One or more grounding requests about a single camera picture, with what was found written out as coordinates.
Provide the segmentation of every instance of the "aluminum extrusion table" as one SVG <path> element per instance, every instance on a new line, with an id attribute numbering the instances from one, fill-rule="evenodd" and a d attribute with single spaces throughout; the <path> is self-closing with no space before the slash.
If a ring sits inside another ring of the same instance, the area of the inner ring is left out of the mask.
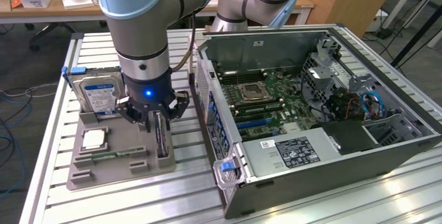
<path id="1" fill-rule="evenodd" d="M 442 121 L 441 107 L 409 85 L 408 79 L 350 31 L 336 25 L 317 26 L 336 27 L 404 91 Z M 169 32 L 173 64 L 186 53 L 189 35 L 190 30 Z M 350 54 L 342 55 L 353 72 L 365 74 L 364 65 Z M 74 35 L 66 66 L 117 65 L 110 33 Z M 187 67 L 173 75 L 175 89 L 189 88 L 187 76 Z M 171 124 L 178 163 L 174 172 L 69 191 L 66 182 L 78 116 L 79 102 L 61 78 L 21 223 L 442 223 L 442 146 L 417 155 L 385 176 L 226 220 L 194 103 L 183 118 Z"/>

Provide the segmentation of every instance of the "sticker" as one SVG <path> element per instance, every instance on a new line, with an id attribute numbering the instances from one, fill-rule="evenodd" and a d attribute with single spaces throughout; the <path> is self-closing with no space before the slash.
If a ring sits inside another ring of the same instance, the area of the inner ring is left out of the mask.
<path id="1" fill-rule="evenodd" d="M 265 108 L 250 109 L 250 110 L 246 110 L 245 112 L 250 113 L 250 112 L 257 112 L 257 111 L 262 111 L 262 110 L 265 110 Z"/>
<path id="2" fill-rule="evenodd" d="M 280 106 L 281 106 L 281 103 L 276 103 L 276 104 L 268 105 L 266 109 L 274 109 L 274 108 L 278 108 Z"/>
<path id="3" fill-rule="evenodd" d="M 277 142 L 277 148 L 290 169 L 321 161 L 308 137 Z"/>
<path id="4" fill-rule="evenodd" d="M 254 42 L 254 47 L 262 47 L 265 45 L 264 41 L 256 41 Z"/>
<path id="5" fill-rule="evenodd" d="M 115 114 L 114 84 L 89 85 L 85 87 L 93 110 L 97 114 Z"/>
<path id="6" fill-rule="evenodd" d="M 274 140 L 266 140 L 261 142 L 261 146 L 265 148 L 270 148 L 276 146 L 276 141 Z"/>

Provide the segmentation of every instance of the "gray floor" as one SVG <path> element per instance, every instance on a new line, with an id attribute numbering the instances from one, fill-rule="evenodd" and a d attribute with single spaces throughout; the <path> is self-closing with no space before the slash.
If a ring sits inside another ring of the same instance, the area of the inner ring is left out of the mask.
<path id="1" fill-rule="evenodd" d="M 385 4 L 386 11 L 392 11 L 398 0 L 388 0 Z M 406 9 L 412 7 L 416 0 L 410 0 L 404 11 L 400 13 L 400 17 L 406 12 Z M 417 30 L 433 14 L 434 9 L 426 7 L 424 13 L 417 18 L 412 27 L 402 31 L 404 38 L 397 38 L 396 42 L 390 46 L 390 53 L 396 56 L 408 41 L 416 34 Z M 0 35 L 0 89 L 6 90 L 14 87 L 33 87 L 45 83 L 53 83 L 59 80 L 61 68 L 65 61 L 65 56 L 69 48 L 70 35 L 63 29 L 54 31 L 41 42 L 42 50 L 39 52 L 31 52 L 29 50 L 27 41 L 41 30 L 45 25 L 37 24 L 34 31 L 26 30 L 22 24 L 15 26 L 15 29 L 6 35 Z M 107 32 L 106 28 L 101 28 L 98 22 L 82 22 L 71 23 L 71 26 L 78 32 L 94 33 Z M 442 28 L 442 19 L 433 26 L 422 39 L 422 42 Z M 390 42 L 390 39 L 381 40 L 384 44 Z M 377 42 L 369 42 L 369 45 L 377 52 L 381 52 L 384 48 Z M 388 54 L 384 54 L 386 60 L 392 60 Z M 425 47 L 422 51 L 416 55 L 414 59 L 404 66 L 406 76 L 416 83 L 416 85 L 426 92 L 426 94 L 442 104 L 442 92 L 440 82 L 442 80 L 442 44 L 438 44 L 437 49 L 429 49 Z M 55 91 L 55 87 L 43 88 L 37 94 L 47 94 Z M 15 98 L 16 101 L 26 101 L 27 98 Z M 25 192 L 15 192 L 8 194 L 0 199 L 0 223 L 18 223 L 19 216 L 23 209 L 23 204 L 27 196 L 27 188 L 31 181 L 31 175 L 38 158 L 39 146 L 42 143 L 46 123 L 50 116 L 50 110 L 53 106 L 53 96 L 45 98 L 33 99 L 33 112 L 26 120 L 16 127 L 11 128 L 15 139 L 21 145 L 23 158 L 27 167 L 26 182 L 21 185 L 19 189 Z M 0 99 L 0 117 L 6 119 L 21 108 L 19 105 L 4 102 Z M 6 135 L 4 130 L 0 130 L 0 135 Z M 7 156 L 6 152 L 0 152 L 0 161 Z M 11 161 L 0 167 L 0 190 L 7 190 L 22 178 L 22 165 L 19 163 L 18 155 L 14 154 Z"/>

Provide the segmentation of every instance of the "blue pcie slot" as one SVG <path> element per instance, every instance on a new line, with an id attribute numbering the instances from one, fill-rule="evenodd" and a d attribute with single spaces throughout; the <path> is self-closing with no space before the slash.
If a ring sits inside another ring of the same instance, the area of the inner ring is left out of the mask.
<path id="1" fill-rule="evenodd" d="M 272 118 L 268 118 L 268 119 L 260 120 L 260 121 L 239 123 L 239 124 L 237 124 L 237 128 L 245 129 L 245 128 L 250 128 L 250 127 L 266 126 L 270 123 L 270 120 L 272 120 Z"/>
<path id="2" fill-rule="evenodd" d="M 214 101 L 214 96 L 210 93 L 210 105 L 209 105 L 209 110 L 213 112 L 213 114 L 215 115 L 215 120 L 214 120 L 214 131 L 217 133 L 217 136 L 219 138 L 219 145 L 223 148 L 223 152 L 225 152 L 225 156 L 227 156 L 229 150 L 230 150 L 230 143 L 229 143 L 229 139 L 227 139 L 227 135 L 226 135 L 226 131 L 225 131 L 225 127 L 223 127 L 223 123 L 222 123 L 222 117 L 219 115 L 218 112 L 218 108 L 217 108 L 217 104 Z"/>

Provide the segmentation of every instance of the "power supply label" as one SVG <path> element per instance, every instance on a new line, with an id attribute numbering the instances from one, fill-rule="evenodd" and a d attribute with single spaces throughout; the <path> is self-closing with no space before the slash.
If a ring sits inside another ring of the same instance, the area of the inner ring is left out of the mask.
<path id="1" fill-rule="evenodd" d="M 321 161 L 308 137 L 281 141 L 276 145 L 285 164 L 290 169 Z"/>
<path id="2" fill-rule="evenodd" d="M 94 112 L 101 115 L 115 114 L 114 84 L 89 85 L 85 90 Z"/>

